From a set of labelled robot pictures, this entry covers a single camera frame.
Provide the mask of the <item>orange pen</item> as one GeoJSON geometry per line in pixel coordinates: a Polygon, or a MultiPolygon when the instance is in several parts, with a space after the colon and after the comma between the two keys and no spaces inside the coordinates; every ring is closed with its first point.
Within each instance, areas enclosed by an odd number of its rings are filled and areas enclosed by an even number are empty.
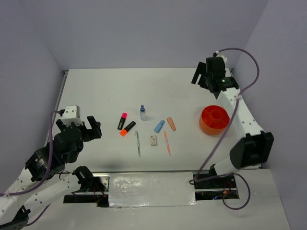
{"type": "Polygon", "coordinates": [[[168,143],[168,138],[167,138],[167,134],[164,130],[164,137],[165,137],[165,144],[166,144],[166,149],[167,149],[167,152],[169,154],[169,156],[171,156],[171,150],[170,150],[170,146],[169,146],[169,143],[168,143]]]}

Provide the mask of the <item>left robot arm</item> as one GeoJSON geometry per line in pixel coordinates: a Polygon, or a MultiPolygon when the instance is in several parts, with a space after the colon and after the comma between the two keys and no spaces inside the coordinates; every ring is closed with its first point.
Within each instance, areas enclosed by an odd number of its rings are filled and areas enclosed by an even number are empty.
{"type": "Polygon", "coordinates": [[[57,198],[78,191],[85,192],[97,187],[104,190],[99,178],[94,177],[86,166],[79,166],[66,179],[39,191],[38,188],[54,175],[61,173],[68,163],[76,162],[85,142],[102,137],[101,123],[88,116],[90,128],[83,121],[56,121],[60,132],[49,134],[49,142],[38,149],[25,163],[16,181],[0,195],[0,228],[20,230],[29,226],[29,216],[35,210],[47,208],[57,198]]]}

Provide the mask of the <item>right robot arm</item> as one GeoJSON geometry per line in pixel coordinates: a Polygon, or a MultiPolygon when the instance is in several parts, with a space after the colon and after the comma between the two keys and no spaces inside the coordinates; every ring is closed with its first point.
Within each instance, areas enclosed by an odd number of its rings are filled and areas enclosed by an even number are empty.
{"type": "Polygon", "coordinates": [[[226,128],[233,127],[238,138],[228,156],[210,167],[209,184],[220,187],[228,174],[266,163],[274,142],[273,134],[265,132],[252,116],[238,83],[234,77],[226,75],[224,58],[208,57],[204,63],[200,62],[192,83],[208,89],[215,96],[230,117],[226,128]]]}

